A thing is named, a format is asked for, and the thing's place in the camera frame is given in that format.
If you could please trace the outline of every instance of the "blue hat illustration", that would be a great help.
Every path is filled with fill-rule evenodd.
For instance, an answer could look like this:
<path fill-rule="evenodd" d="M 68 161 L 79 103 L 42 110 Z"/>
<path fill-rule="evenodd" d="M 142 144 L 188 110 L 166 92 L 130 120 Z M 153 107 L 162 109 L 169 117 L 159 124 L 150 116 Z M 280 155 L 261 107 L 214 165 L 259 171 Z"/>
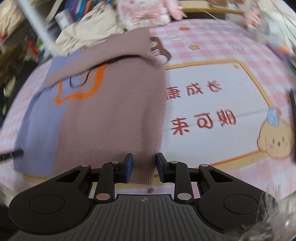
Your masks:
<path fill-rule="evenodd" d="M 275 107 L 271 107 L 268 111 L 267 111 L 267 123 L 270 126 L 279 126 L 279 116 L 276 112 L 276 108 Z"/>

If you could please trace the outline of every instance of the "cartoon dog illustration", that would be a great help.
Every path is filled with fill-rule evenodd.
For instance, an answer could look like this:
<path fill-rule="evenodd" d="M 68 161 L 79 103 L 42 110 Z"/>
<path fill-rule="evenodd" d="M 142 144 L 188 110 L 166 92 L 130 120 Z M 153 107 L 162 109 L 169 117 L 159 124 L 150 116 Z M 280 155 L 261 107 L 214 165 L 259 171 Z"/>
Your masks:
<path fill-rule="evenodd" d="M 281 111 L 270 108 L 264 120 L 257 140 L 258 149 L 271 158 L 284 159 L 290 156 L 294 149 L 294 134 L 291 127 L 280 119 Z"/>
<path fill-rule="evenodd" d="M 171 59 L 171 54 L 163 47 L 161 40 L 157 37 L 150 37 L 151 39 L 151 53 L 162 63 L 166 64 Z"/>

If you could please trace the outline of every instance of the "wooden shelf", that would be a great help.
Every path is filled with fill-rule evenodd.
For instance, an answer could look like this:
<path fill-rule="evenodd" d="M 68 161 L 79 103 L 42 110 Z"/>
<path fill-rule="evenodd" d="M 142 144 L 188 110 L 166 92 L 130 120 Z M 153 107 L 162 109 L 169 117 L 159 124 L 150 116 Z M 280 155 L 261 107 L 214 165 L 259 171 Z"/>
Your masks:
<path fill-rule="evenodd" d="M 209 13 L 233 13 L 244 15 L 245 11 L 236 10 L 227 7 L 214 7 L 211 6 L 207 1 L 199 0 L 187 0 L 180 1 L 180 5 L 183 7 L 184 12 L 209 12 Z"/>

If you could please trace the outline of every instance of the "stuffed animal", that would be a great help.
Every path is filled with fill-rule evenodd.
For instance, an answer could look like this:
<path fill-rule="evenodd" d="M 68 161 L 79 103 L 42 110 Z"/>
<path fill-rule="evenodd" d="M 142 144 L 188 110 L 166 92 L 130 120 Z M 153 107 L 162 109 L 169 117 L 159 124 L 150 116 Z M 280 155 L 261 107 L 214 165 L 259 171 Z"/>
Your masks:
<path fill-rule="evenodd" d="M 243 23 L 245 25 L 252 25 L 255 28 L 259 28 L 261 25 L 261 15 L 258 12 L 248 12 L 244 15 Z"/>
<path fill-rule="evenodd" d="M 156 27 L 171 22 L 161 0 L 118 0 L 120 21 L 127 30 L 140 27 Z"/>
<path fill-rule="evenodd" d="M 163 6 L 167 8 L 168 13 L 173 19 L 181 20 L 183 17 L 187 17 L 182 11 L 182 7 L 179 6 L 178 0 L 162 0 Z"/>

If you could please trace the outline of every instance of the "white cloth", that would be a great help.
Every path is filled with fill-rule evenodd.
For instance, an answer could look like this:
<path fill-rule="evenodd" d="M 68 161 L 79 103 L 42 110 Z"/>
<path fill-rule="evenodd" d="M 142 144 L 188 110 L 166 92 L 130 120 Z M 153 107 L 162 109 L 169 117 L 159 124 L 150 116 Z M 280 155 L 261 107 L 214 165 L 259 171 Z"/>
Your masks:
<path fill-rule="evenodd" d="M 92 46 L 111 34 L 123 32 L 115 10 L 110 4 L 100 2 L 79 22 L 62 30 L 50 50 L 55 55 L 68 55 L 82 47 Z"/>

